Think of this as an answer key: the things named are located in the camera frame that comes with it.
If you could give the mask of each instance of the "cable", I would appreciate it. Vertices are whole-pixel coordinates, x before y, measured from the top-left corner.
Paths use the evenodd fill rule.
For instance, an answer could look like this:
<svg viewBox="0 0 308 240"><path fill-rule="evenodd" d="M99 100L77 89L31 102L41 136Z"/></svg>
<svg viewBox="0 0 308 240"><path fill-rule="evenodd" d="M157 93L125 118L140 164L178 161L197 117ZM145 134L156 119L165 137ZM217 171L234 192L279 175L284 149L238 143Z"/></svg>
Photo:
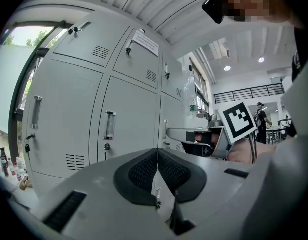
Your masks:
<svg viewBox="0 0 308 240"><path fill-rule="evenodd" d="M255 161L257 160L256 131L254 131Z"/></svg>
<svg viewBox="0 0 308 240"><path fill-rule="evenodd" d="M254 147L253 147L253 140L251 134L248 135L249 143L250 143L250 148L252 150L252 163L255 163L255 152L254 152Z"/></svg>

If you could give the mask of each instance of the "tree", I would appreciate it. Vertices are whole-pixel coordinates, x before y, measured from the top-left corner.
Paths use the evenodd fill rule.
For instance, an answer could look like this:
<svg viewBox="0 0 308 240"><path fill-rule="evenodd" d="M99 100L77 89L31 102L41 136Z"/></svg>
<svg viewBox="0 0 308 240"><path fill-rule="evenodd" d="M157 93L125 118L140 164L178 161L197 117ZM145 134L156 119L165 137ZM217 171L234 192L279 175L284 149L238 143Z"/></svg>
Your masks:
<svg viewBox="0 0 308 240"><path fill-rule="evenodd" d="M26 87L25 87L25 91L24 91L25 96L27 96L31 84L32 84L32 81L28 80L27 84L26 84Z"/></svg>
<svg viewBox="0 0 308 240"><path fill-rule="evenodd" d="M30 39L26 40L26 45L27 46L33 46L32 41Z"/></svg>
<svg viewBox="0 0 308 240"><path fill-rule="evenodd" d="M47 35L47 31L39 31L38 36L32 43L32 46L37 46L40 41L45 37L45 35Z"/></svg>
<svg viewBox="0 0 308 240"><path fill-rule="evenodd" d="M6 40L4 41L3 45L4 46L15 46L16 44L13 43L13 40L14 40L14 36L12 35L9 35Z"/></svg>
<svg viewBox="0 0 308 240"><path fill-rule="evenodd" d="M53 47L53 45L55 44L55 42L57 42L59 39L59 37L55 37L54 39L51 40L51 42L47 45L47 48L50 49L51 47Z"/></svg>

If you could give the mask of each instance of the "black rubber pad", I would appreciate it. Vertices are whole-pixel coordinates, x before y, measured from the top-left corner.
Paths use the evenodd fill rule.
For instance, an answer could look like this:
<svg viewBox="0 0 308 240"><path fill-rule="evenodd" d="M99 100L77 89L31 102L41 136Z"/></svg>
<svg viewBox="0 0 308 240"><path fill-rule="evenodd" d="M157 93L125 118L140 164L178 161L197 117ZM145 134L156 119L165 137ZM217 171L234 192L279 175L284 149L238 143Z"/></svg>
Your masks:
<svg viewBox="0 0 308 240"><path fill-rule="evenodd" d="M151 195L156 172L157 149L153 148L120 166L114 174L114 186L132 204L156 206L156 197Z"/></svg>
<svg viewBox="0 0 308 240"><path fill-rule="evenodd" d="M207 175L204 170L187 162L167 149L158 149L158 170L178 203L195 200L204 189Z"/></svg>

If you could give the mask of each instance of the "paper sign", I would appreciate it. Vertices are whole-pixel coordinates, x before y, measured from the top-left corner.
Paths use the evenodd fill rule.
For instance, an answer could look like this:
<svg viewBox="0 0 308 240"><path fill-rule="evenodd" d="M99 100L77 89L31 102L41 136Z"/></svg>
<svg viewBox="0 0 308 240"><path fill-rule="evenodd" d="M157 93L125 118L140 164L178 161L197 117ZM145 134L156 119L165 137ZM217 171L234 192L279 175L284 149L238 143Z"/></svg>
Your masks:
<svg viewBox="0 0 308 240"><path fill-rule="evenodd" d="M218 112L231 143L235 143L257 129L254 118L244 102L230 105Z"/></svg>
<svg viewBox="0 0 308 240"><path fill-rule="evenodd" d="M140 31L136 31L133 37L133 41L137 44L141 45L143 48L150 51L152 54L156 55L158 57L158 48L159 45L153 41L151 41L148 37L146 37L143 33Z"/></svg>

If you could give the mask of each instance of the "door handle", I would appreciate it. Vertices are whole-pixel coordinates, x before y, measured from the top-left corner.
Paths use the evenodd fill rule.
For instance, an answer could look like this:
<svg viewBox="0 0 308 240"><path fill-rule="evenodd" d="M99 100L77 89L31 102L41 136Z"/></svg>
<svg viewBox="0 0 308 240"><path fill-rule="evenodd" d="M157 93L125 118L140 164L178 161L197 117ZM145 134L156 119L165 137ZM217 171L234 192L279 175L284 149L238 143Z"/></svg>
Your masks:
<svg viewBox="0 0 308 240"><path fill-rule="evenodd" d="M38 129L38 117L39 117L39 111L40 111L40 105L42 101L42 97L34 96L34 109L33 109L33 115L32 115L32 123L30 125L30 128L37 130Z"/></svg>
<svg viewBox="0 0 308 240"><path fill-rule="evenodd" d="M107 119L103 139L112 141L114 139L116 113L112 111L106 111L105 115L107 115Z"/></svg>

